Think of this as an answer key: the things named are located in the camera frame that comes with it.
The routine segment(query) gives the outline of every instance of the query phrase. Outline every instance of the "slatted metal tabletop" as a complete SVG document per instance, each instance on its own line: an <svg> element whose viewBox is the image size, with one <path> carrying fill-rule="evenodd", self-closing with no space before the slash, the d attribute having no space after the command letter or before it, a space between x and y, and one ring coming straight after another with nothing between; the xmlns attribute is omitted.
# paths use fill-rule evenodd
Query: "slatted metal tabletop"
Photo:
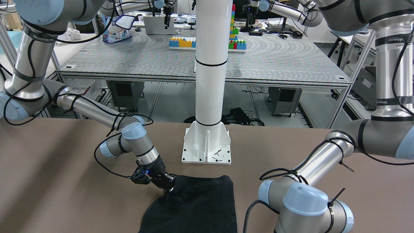
<svg viewBox="0 0 414 233"><path fill-rule="evenodd" d="M96 39L76 53L58 72L65 78L194 83L195 51L168 47L171 36L131 31L132 38L115 44ZM195 36L182 30L176 36ZM308 38L249 36L247 52L229 52L226 83L283 87L345 89L351 83Z"/></svg>

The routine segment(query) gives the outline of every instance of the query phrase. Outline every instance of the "folded black fabric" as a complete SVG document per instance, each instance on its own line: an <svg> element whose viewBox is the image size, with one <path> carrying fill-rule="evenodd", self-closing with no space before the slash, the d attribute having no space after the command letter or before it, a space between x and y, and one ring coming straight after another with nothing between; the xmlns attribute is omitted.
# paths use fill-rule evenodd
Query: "folded black fabric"
<svg viewBox="0 0 414 233"><path fill-rule="evenodd" d="M174 190L155 200L139 233L236 233L233 182L228 176L176 176Z"/></svg>

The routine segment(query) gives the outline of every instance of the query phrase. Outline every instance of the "laptop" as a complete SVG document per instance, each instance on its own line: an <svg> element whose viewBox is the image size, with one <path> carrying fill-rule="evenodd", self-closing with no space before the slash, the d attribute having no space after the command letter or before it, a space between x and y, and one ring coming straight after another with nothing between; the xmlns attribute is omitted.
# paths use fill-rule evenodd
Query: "laptop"
<svg viewBox="0 0 414 233"><path fill-rule="evenodd" d="M147 35L174 35L174 18L171 17L170 26L165 29L164 17L144 17L145 32Z"/></svg>

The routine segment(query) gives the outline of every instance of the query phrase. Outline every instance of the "brown tabletop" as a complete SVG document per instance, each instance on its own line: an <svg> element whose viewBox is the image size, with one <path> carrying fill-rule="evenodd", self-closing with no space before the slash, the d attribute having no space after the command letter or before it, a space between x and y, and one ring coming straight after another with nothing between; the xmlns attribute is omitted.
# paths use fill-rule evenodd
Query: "brown tabletop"
<svg viewBox="0 0 414 233"><path fill-rule="evenodd" d="M203 165L181 163L188 126L155 123L146 129L168 172L233 180L239 232L247 207L257 199L259 176L295 167L329 132L226 126L233 164ZM144 211L162 191L116 177L95 162L93 151L108 130L92 120L39 118L24 126L0 120L0 232L136 233ZM131 154L101 160L125 175L135 169ZM361 154L344 162L355 173L338 165L316 187L331 198L346 188L339 200L354 213L351 232L414 232L414 167L383 165ZM273 232L276 219L266 207L255 206L248 232Z"/></svg>

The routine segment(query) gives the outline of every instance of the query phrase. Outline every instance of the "white column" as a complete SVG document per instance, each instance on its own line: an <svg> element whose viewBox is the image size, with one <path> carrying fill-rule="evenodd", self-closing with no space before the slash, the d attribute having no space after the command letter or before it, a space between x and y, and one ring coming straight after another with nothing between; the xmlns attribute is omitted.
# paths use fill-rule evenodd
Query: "white column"
<svg viewBox="0 0 414 233"><path fill-rule="evenodd" d="M197 121L186 130L183 163L231 164L229 133L220 122L231 9L231 0L197 1Z"/></svg>

